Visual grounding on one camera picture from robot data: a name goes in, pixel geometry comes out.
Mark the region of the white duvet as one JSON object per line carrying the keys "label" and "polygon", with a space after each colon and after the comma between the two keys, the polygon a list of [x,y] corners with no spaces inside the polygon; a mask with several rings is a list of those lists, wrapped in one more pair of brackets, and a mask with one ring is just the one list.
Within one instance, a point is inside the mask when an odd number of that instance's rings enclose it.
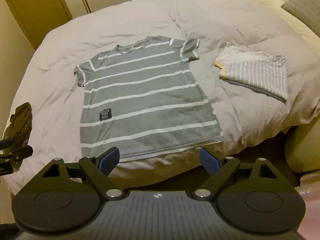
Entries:
{"label": "white duvet", "polygon": [[237,154],[319,114],[319,55],[256,0],[132,0],[52,30],[12,109],[28,102],[31,157],[4,180],[17,194],[54,158],[116,146],[122,187]]}

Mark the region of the cream mattress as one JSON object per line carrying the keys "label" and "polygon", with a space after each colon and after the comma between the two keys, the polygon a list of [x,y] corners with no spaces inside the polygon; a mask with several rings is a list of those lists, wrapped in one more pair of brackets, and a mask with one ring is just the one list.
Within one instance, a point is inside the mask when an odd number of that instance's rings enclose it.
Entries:
{"label": "cream mattress", "polygon": [[[282,0],[256,0],[272,9],[312,48],[319,52],[319,36],[302,21],[285,11]],[[297,87],[301,92],[294,102],[297,106],[306,106],[307,98],[319,102],[319,64],[314,68],[298,66],[290,82],[291,89]],[[300,125],[285,146],[285,156],[289,167],[295,172],[311,172],[319,169],[319,107],[311,113],[311,121]]]}

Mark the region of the grey striped storage bag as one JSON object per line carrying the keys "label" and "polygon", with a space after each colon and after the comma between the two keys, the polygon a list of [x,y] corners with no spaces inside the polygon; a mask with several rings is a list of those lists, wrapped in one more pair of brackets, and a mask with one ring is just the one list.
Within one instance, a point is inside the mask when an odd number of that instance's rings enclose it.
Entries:
{"label": "grey striped storage bag", "polygon": [[227,42],[214,64],[220,68],[220,78],[228,83],[244,86],[283,103],[289,99],[286,59],[281,55],[250,51]]}

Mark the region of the grey white striped t-shirt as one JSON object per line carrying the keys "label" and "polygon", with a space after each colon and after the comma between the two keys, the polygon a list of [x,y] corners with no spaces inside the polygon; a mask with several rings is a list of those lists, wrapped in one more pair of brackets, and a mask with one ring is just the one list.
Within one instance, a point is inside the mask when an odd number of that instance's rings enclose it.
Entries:
{"label": "grey white striped t-shirt", "polygon": [[101,52],[74,68],[84,89],[82,155],[115,146],[121,161],[223,141],[212,105],[189,64],[198,39],[149,36]]}

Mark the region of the grey striped pillow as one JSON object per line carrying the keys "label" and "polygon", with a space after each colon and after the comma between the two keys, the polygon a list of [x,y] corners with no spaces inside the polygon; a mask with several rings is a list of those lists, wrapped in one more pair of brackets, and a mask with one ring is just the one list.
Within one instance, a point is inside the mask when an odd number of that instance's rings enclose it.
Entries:
{"label": "grey striped pillow", "polygon": [[319,0],[287,0],[281,7],[319,36]]}

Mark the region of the dark brown garment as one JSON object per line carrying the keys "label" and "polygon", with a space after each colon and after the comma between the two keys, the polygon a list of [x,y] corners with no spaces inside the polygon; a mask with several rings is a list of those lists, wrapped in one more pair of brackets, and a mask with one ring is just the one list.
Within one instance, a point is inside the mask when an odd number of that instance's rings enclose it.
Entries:
{"label": "dark brown garment", "polygon": [[3,134],[3,140],[12,139],[13,144],[5,148],[3,154],[17,150],[28,145],[32,130],[32,108],[30,103],[26,102],[15,109],[15,113],[9,119],[9,126]]}

